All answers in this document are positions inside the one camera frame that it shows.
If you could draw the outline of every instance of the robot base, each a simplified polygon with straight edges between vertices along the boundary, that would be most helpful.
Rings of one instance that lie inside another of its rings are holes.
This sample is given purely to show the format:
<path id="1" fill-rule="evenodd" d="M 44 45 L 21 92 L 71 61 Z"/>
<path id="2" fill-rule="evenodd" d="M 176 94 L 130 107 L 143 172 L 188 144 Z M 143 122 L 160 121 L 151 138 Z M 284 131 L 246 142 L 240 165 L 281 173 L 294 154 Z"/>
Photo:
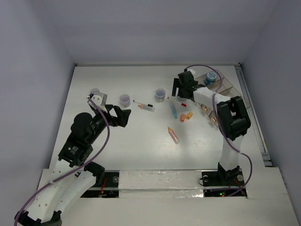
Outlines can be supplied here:
<path id="1" fill-rule="evenodd" d="M 219 163 L 217 171 L 202 171 L 202 180 L 204 187 L 243 186 L 245 184 L 243 173 L 239 166 L 225 171 Z"/>

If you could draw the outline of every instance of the plastic container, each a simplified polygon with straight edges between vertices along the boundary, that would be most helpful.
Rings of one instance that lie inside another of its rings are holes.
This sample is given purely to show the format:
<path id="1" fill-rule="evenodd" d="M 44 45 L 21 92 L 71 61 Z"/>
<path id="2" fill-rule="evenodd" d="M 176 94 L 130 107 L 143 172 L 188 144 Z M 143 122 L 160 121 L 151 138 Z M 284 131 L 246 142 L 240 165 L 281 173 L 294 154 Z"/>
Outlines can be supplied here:
<path id="1" fill-rule="evenodd" d="M 189 112 L 188 115 L 186 116 L 187 119 L 190 119 L 192 117 L 193 113 Z"/>
<path id="2" fill-rule="evenodd" d="M 185 115 L 185 114 L 182 114 L 181 117 L 180 117 L 180 121 L 181 121 L 181 122 L 184 122 L 184 121 L 185 121 L 185 118 L 186 118 L 186 115 Z"/>
<path id="3" fill-rule="evenodd" d="M 180 101 L 185 101 L 185 100 L 187 100 L 187 99 L 186 99 L 186 98 L 181 98 L 181 97 L 178 96 L 178 100 L 180 100 Z"/>
<path id="4" fill-rule="evenodd" d="M 165 94 L 166 94 L 166 92 L 164 89 L 157 89 L 156 95 L 155 95 L 156 100 L 158 100 L 160 102 L 163 101 L 165 99 Z"/>
<path id="5" fill-rule="evenodd" d="M 217 79 L 217 74 L 214 71 L 208 72 L 205 78 L 205 85 L 210 85 L 211 83 L 215 82 Z"/>
<path id="6" fill-rule="evenodd" d="M 147 105 L 138 105 L 138 107 L 140 107 L 143 110 L 149 111 L 149 112 L 154 112 L 155 111 L 154 107 L 150 107 L 150 106 L 147 106 Z"/>
<path id="7" fill-rule="evenodd" d="M 131 105 L 130 96 L 128 94 L 121 95 L 119 100 L 123 107 L 129 107 Z"/>

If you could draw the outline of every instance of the cable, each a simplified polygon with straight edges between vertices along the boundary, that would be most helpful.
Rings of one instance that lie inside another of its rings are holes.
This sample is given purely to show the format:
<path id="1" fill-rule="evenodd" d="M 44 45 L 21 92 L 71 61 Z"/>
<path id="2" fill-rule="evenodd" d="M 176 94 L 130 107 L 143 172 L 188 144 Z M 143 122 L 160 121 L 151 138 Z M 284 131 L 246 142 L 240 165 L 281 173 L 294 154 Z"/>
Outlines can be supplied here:
<path id="1" fill-rule="evenodd" d="M 109 141 L 109 138 L 110 138 L 110 126 L 109 126 L 109 123 L 107 121 L 107 119 L 105 118 L 102 110 L 100 109 L 100 107 L 98 107 L 94 102 L 93 100 L 91 100 L 90 97 L 88 97 L 88 100 L 93 104 L 93 106 L 99 111 L 100 115 L 102 116 L 106 126 L 107 126 L 107 129 L 108 129 L 108 135 L 107 135 L 107 138 L 102 146 L 102 148 L 89 160 L 87 161 L 86 163 L 84 163 L 83 165 L 77 167 L 76 169 L 73 169 L 71 170 L 70 172 L 58 177 L 57 179 L 54 179 L 53 182 L 57 182 L 61 179 L 64 179 L 65 177 L 77 172 L 78 170 L 84 168 L 85 166 L 87 166 L 90 162 L 92 162 L 102 151 L 103 149 L 106 147 L 108 141 Z M 19 210 L 18 214 L 16 215 L 16 218 L 15 218 L 15 222 L 14 222 L 14 226 L 17 226 L 17 223 L 18 223 L 18 219 L 21 215 L 21 213 L 23 213 L 23 211 L 25 210 L 26 206 L 31 202 L 31 200 L 33 200 L 35 198 L 36 195 L 38 195 L 41 191 L 43 191 L 44 189 L 46 189 L 47 187 L 49 187 L 51 185 L 51 183 L 48 183 L 46 185 L 44 185 L 42 188 L 40 188 L 35 194 L 33 194 L 27 201 L 26 203 L 22 206 L 22 208 Z"/>
<path id="2" fill-rule="evenodd" d="M 251 160 L 251 158 L 250 158 L 247 154 L 240 152 L 240 150 L 238 150 L 236 147 L 234 147 L 234 146 L 231 144 L 231 142 L 230 142 L 230 141 L 228 140 L 228 138 L 226 137 L 225 132 L 224 132 L 224 130 L 223 130 L 223 128 L 222 128 L 222 125 L 220 124 L 220 121 L 219 121 L 219 119 L 218 119 L 218 117 L 217 117 L 217 110 L 216 110 L 216 104 L 215 104 L 215 95 L 216 95 L 216 92 L 222 87 L 222 77 L 221 77 L 221 75 L 217 72 L 217 70 L 215 70 L 214 68 L 212 68 L 212 67 L 210 67 L 210 66 L 207 66 L 207 65 L 190 65 L 190 66 L 186 67 L 186 68 L 184 69 L 184 71 L 187 71 L 188 68 L 194 67 L 194 66 L 207 67 L 207 68 L 213 70 L 213 71 L 220 77 L 220 80 L 221 80 L 220 85 L 219 85 L 219 87 L 215 90 L 215 93 L 214 93 L 213 96 L 212 96 L 213 111 L 214 111 L 215 117 L 216 117 L 216 119 L 217 119 L 217 122 L 218 122 L 218 125 L 219 125 L 220 132 L 221 132 L 222 136 L 225 138 L 225 140 L 226 140 L 226 142 L 228 143 L 228 145 L 229 145 L 234 151 L 236 151 L 237 153 L 239 153 L 239 154 L 245 156 L 245 157 L 249 160 L 249 162 L 250 162 L 250 175 L 249 175 L 249 178 L 247 179 L 247 181 L 245 182 L 245 184 L 244 184 L 243 186 L 241 186 L 241 188 L 239 188 L 237 191 L 233 192 L 232 194 L 228 195 L 228 196 L 233 196 L 233 195 L 235 195 L 236 193 L 238 193 L 239 191 L 242 191 L 242 189 L 244 189 L 244 188 L 246 187 L 246 185 L 249 183 L 249 181 L 250 181 L 250 179 L 251 179 L 251 176 L 252 176 L 252 173 L 253 173 L 253 164 L 252 164 L 252 160 Z M 225 189 L 216 188 L 216 189 L 212 189 L 212 190 L 220 191 L 220 190 L 225 190 Z"/>
<path id="3" fill-rule="evenodd" d="M 234 182 L 237 183 L 237 185 L 239 186 L 239 188 L 241 188 L 240 183 L 237 180 L 234 179 Z M 241 190 L 241 193 L 242 193 L 243 196 L 246 196 L 246 194 L 244 193 L 243 190 Z"/>

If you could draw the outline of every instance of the clear plastic tray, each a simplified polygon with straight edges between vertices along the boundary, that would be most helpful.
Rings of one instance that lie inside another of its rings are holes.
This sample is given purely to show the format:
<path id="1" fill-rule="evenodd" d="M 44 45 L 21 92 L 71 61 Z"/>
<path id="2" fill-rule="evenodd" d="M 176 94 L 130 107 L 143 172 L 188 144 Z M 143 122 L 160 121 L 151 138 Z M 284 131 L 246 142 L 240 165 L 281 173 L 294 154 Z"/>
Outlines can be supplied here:
<path id="1" fill-rule="evenodd" d="M 229 80 L 226 79 L 225 76 L 219 70 L 217 70 L 217 71 L 219 72 L 219 74 L 222 77 L 222 87 L 217 91 L 217 93 L 219 93 L 223 96 L 227 96 L 227 97 L 237 97 L 237 96 L 242 97 L 240 92 L 238 92 L 238 90 L 235 87 L 233 87 L 232 83 L 229 82 Z M 199 84 L 204 85 L 206 76 L 207 76 L 207 73 L 203 74 L 202 76 L 197 77 L 195 80 L 198 81 Z M 207 88 L 212 91 L 216 91 L 217 88 L 219 87 L 220 83 L 221 83 L 221 79 L 218 76 L 216 81 L 214 83 L 211 83 L 210 85 L 208 85 Z M 216 125 L 218 127 L 216 116 L 215 116 L 213 110 L 210 109 L 210 107 L 205 106 L 205 105 L 201 105 L 201 107 L 202 107 L 203 111 L 208 115 L 210 120 L 214 123 L 214 125 Z"/>

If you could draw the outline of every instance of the marker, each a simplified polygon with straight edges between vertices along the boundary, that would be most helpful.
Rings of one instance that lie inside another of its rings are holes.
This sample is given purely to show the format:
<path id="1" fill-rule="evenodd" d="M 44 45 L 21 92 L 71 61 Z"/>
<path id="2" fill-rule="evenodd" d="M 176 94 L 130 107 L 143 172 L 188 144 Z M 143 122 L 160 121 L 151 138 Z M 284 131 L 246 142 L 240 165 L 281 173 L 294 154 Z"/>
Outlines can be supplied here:
<path id="1" fill-rule="evenodd" d="M 133 100 L 133 102 L 136 103 L 136 104 L 139 104 L 139 105 L 146 105 L 144 103 L 141 103 L 141 102 L 138 102 L 138 101 L 135 101 L 135 100 Z"/>

